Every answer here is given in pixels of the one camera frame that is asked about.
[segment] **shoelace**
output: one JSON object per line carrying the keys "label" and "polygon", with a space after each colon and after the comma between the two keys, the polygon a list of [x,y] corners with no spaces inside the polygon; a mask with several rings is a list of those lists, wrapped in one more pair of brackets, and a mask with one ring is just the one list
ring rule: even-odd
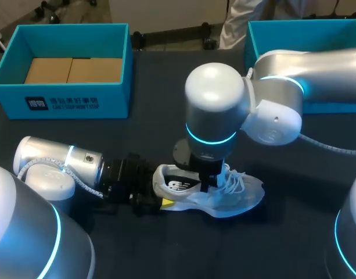
{"label": "shoelace", "polygon": [[[223,185],[218,186],[216,189],[222,194],[239,194],[245,190],[245,184],[243,182],[242,177],[246,173],[238,173],[236,170],[231,170],[228,164],[224,164],[225,167],[225,183]],[[236,191],[238,185],[241,186],[240,191]]]}

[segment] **sneaker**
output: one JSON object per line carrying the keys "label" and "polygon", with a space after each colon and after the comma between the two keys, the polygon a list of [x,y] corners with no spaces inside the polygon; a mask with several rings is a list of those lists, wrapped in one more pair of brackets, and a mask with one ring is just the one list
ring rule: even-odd
{"label": "sneaker", "polygon": [[153,190],[157,196],[174,201],[164,210],[199,209],[215,218],[239,215],[254,208],[264,197],[259,179],[230,170],[228,164],[223,165],[217,182],[218,187],[209,187],[208,193],[200,192],[198,173],[162,164],[153,175]]}

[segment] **brown cardboard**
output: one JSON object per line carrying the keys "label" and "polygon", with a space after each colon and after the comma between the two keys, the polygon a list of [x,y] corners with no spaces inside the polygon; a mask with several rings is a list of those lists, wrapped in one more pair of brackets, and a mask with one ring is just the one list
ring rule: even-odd
{"label": "brown cardboard", "polygon": [[119,83],[122,58],[73,59],[68,83]]}
{"label": "brown cardboard", "polygon": [[72,58],[34,58],[26,84],[67,83]]}

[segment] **open box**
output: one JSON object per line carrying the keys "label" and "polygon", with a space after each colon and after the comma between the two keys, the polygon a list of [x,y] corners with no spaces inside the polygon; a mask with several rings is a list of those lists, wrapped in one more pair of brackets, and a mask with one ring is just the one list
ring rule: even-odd
{"label": "open box", "polygon": [[0,62],[0,103],[10,119],[126,118],[131,81],[127,24],[18,26]]}
{"label": "open box", "polygon": [[[268,51],[334,51],[356,48],[355,19],[274,20],[249,22],[244,50],[246,71]],[[356,112],[356,103],[310,103],[304,113]]]}

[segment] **blue box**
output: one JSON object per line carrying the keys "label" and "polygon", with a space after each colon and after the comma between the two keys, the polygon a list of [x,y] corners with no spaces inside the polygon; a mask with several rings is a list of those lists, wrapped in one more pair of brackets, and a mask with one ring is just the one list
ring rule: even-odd
{"label": "blue box", "polygon": [[[120,82],[24,84],[33,58],[122,58]],[[0,103],[10,119],[126,118],[132,61],[127,24],[18,26],[0,62]]]}
{"label": "blue box", "polygon": [[[275,49],[334,51],[356,48],[356,20],[274,20],[249,22],[244,50],[246,71],[260,55]],[[304,113],[356,112],[356,104],[305,103]]]}

